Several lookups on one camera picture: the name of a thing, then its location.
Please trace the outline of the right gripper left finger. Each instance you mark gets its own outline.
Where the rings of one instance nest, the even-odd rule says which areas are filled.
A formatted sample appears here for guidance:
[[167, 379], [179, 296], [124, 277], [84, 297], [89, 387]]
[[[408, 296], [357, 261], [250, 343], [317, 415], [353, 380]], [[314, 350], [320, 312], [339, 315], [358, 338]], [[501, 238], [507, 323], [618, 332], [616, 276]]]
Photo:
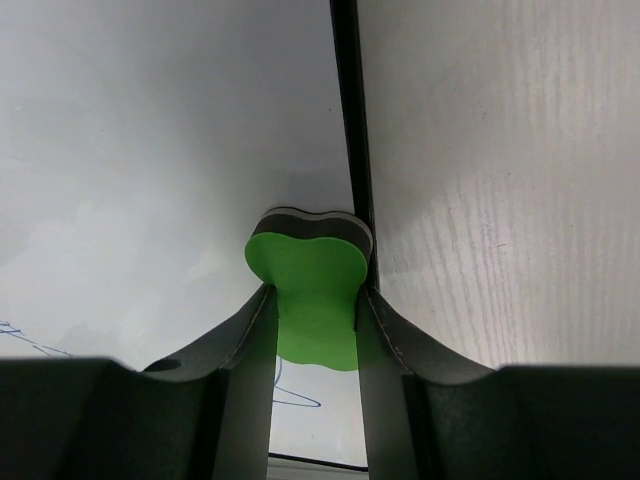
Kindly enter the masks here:
[[262, 479], [276, 293], [142, 371], [107, 358], [1, 364], [5, 479]]

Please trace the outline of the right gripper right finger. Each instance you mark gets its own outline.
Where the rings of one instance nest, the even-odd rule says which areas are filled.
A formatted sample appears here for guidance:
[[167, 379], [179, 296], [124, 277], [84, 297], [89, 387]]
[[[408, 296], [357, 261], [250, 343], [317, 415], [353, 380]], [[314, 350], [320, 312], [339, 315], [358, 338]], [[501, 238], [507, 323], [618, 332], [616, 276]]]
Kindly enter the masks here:
[[635, 367], [480, 365], [373, 289], [356, 312], [373, 479], [635, 479]]

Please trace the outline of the white whiteboard black frame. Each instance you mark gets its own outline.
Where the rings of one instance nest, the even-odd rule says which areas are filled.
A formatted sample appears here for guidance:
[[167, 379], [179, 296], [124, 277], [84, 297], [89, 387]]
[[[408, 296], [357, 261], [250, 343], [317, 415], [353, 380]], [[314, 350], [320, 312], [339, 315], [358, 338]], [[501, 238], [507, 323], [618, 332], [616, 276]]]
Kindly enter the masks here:
[[[273, 208], [372, 233], [358, 53], [352, 1], [3, 2], [1, 364], [189, 345]], [[276, 347], [268, 460], [362, 471], [358, 380]]]

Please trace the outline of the green whiteboard eraser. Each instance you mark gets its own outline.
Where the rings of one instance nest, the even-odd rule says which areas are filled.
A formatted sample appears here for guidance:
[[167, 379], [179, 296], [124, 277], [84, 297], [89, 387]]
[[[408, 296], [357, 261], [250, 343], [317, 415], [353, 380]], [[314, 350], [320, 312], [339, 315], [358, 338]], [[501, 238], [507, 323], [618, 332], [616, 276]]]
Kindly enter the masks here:
[[374, 246], [369, 227], [342, 211], [267, 211], [244, 248], [249, 269], [277, 294], [277, 354], [338, 372], [358, 368], [356, 301]]

